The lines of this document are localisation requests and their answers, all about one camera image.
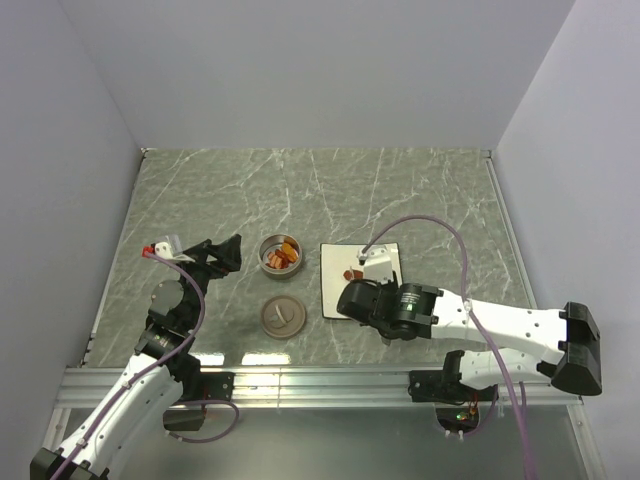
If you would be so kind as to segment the small pork belly piece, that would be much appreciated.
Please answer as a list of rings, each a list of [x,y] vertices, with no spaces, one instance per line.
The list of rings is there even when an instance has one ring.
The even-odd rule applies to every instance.
[[[283,259],[275,253],[271,253],[268,257],[267,265],[272,269],[284,269],[288,266],[288,260]]]

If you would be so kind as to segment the orange sweet potato slice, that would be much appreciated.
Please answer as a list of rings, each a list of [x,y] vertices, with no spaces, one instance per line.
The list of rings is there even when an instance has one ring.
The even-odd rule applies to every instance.
[[[298,253],[295,250],[295,248],[289,243],[283,243],[281,245],[281,250],[288,256],[294,256],[294,257],[298,256]]]

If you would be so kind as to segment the orange chicken drumstick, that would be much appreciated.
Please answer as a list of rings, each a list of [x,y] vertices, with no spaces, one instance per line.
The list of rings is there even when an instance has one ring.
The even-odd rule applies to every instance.
[[[343,272],[343,277],[346,281],[353,281],[363,279],[364,274],[361,270],[348,269]]]

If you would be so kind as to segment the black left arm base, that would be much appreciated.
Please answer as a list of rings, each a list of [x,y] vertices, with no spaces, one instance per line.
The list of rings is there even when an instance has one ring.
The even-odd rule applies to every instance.
[[[240,420],[240,410],[232,402],[234,380],[235,374],[232,372],[200,373],[194,383],[164,412],[163,427],[166,435],[191,444],[209,443],[228,435]],[[199,432],[209,414],[218,407],[231,411],[231,423],[228,427],[209,438],[185,436],[185,433]]]

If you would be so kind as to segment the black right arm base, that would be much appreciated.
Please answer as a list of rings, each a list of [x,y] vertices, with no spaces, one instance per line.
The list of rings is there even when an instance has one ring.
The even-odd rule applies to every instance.
[[[476,389],[461,383],[462,350],[449,352],[440,370],[411,370],[408,373],[408,394],[413,403],[441,403],[462,406],[468,402],[491,401],[496,386]]]

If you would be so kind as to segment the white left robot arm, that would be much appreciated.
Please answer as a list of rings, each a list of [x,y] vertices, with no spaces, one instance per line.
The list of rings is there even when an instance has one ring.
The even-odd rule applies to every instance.
[[[114,385],[89,417],[56,449],[41,448],[30,463],[33,479],[112,479],[133,445],[173,407],[200,419],[210,405],[231,407],[234,376],[205,373],[190,354],[206,314],[210,281],[240,270],[242,238],[206,239],[182,249],[171,237],[142,255],[178,275],[151,294],[145,328]]]

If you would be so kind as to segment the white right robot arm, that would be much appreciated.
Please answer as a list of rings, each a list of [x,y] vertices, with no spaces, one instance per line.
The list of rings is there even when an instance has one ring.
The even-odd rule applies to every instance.
[[[374,328],[386,340],[457,339],[481,342],[484,353],[461,353],[441,374],[442,391],[460,400],[485,389],[507,371],[514,382],[548,381],[565,393],[602,392],[600,330],[589,308],[569,302],[535,310],[461,296],[415,283],[358,279],[342,291],[337,311]]]

